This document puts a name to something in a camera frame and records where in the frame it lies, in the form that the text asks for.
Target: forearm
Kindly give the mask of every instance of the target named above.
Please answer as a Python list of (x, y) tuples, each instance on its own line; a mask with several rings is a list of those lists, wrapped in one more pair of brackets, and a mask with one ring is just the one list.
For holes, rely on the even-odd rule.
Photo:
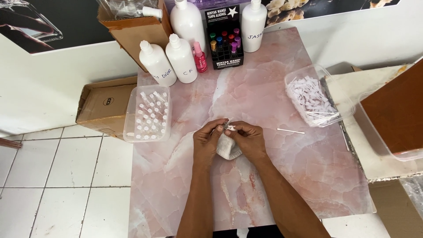
[(208, 168), (192, 167), (187, 204), (179, 224), (177, 238), (211, 238), (213, 236), (213, 204)]
[(280, 174), (269, 157), (255, 166), (263, 182), (277, 227), (285, 238), (330, 238), (304, 199)]

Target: bottle cap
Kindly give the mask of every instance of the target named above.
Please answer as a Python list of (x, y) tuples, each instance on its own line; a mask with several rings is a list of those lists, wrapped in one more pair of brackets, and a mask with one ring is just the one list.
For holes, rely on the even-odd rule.
[(216, 41), (211, 41), (210, 42), (210, 45), (211, 45), (211, 49), (214, 51), (214, 50), (216, 50)]
[(217, 38), (216, 38), (216, 41), (217, 41), (217, 46), (222, 46), (222, 44), (223, 44), (223, 39), (222, 39), (222, 37), (221, 37), (221, 36), (217, 37)]
[(231, 47), (231, 48), (232, 48), (232, 49), (231, 49), (231, 52), (232, 52), (232, 53), (235, 53), (235, 52), (236, 52), (236, 47), (238, 46), (238, 44), (237, 44), (236, 42), (232, 42), (232, 43), (231, 43), (231, 46), (232, 46), (232, 47)]
[(222, 38), (224, 41), (226, 41), (227, 37), (228, 37), (228, 33), (226, 31), (222, 31)]
[(161, 9), (150, 8), (150, 7), (143, 7), (143, 15), (145, 17), (163, 17), (163, 11)]
[(233, 39), (235, 38), (235, 36), (233, 34), (228, 36), (229, 38), (229, 43), (231, 44), (233, 42)]
[(149, 55), (153, 52), (153, 47), (151, 47), (148, 41), (141, 41), (140, 48), (146, 55)]
[(187, 8), (187, 0), (175, 0), (175, 6), (177, 9), (185, 9)]
[(203, 52), (201, 51), (201, 46), (199, 42), (194, 42), (194, 50), (195, 50), (195, 55), (200, 57), (203, 55)]
[(215, 33), (210, 33), (210, 39), (211, 39), (211, 41), (216, 40), (216, 34)]
[(235, 29), (233, 30), (233, 35), (234, 35), (235, 37), (239, 36), (239, 28), (235, 28)]
[(259, 10), (261, 5), (261, 0), (251, 0), (251, 10)]
[(241, 48), (241, 37), (235, 37), (236, 47)]
[(181, 46), (181, 39), (176, 34), (171, 34), (169, 36), (169, 42), (173, 49), (178, 49)]

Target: pink marble surface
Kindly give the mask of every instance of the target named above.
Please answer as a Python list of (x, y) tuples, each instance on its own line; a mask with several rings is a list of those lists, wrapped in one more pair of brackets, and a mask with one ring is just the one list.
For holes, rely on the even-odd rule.
[[(176, 234), (192, 178), (192, 134), (222, 117), (263, 127), (273, 164), (319, 218), (371, 213), (367, 180), (339, 125), (308, 127), (285, 94), (284, 76), (310, 64), (291, 28), (264, 34), (243, 66), (217, 71), (210, 64), (193, 83), (171, 86), (170, 139), (134, 146), (129, 237)], [(153, 82), (144, 72), (138, 80)], [(215, 230), (274, 224), (260, 177), (243, 155), (232, 161), (216, 156), (211, 181)]]

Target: white floor tile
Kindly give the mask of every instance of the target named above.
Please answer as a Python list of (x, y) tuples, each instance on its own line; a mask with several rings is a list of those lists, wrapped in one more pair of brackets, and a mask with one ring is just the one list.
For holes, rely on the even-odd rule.
[(92, 188), (81, 238), (126, 238), (130, 188)]
[(101, 137), (61, 139), (47, 187), (89, 187)]
[(0, 147), (0, 187), (3, 187), (18, 149)]
[(3, 137), (3, 139), (10, 140), (10, 141), (21, 141), (22, 137), (24, 137), (24, 134), (7, 136), (7, 137)]
[(51, 130), (42, 130), (32, 132), (24, 135), (23, 140), (38, 140), (38, 139), (53, 139), (60, 138), (63, 128), (56, 128)]
[(377, 213), (323, 219), (323, 225), (335, 238), (390, 238)]
[(27, 238), (40, 203), (42, 188), (4, 188), (0, 200), (0, 237)]
[(74, 125), (65, 127), (63, 130), (62, 138), (67, 137), (86, 137), (86, 136), (102, 136), (103, 133), (95, 131), (81, 125)]
[(104, 137), (93, 186), (130, 186), (133, 144)]
[(59, 140), (23, 141), (5, 187), (44, 187)]
[(31, 238), (77, 238), (90, 188), (46, 188)]

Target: gold bottle cap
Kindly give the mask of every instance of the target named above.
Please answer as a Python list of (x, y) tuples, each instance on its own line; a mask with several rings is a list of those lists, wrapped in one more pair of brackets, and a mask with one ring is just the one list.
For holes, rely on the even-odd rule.
[(216, 50), (216, 41), (211, 41), (210, 45), (212, 50)]

